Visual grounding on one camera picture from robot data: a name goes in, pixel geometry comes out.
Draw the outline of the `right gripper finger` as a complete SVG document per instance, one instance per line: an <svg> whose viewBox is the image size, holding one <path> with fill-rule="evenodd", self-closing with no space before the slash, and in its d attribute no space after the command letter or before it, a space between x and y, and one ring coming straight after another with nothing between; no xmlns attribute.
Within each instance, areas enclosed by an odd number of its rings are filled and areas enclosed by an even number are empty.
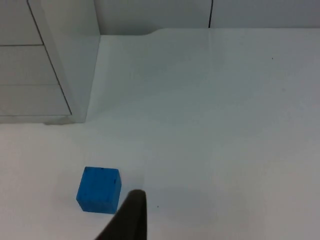
<svg viewBox="0 0 320 240"><path fill-rule="evenodd" d="M96 237L97 240L146 240L148 235L147 196L141 189L131 190L122 205Z"/></svg>

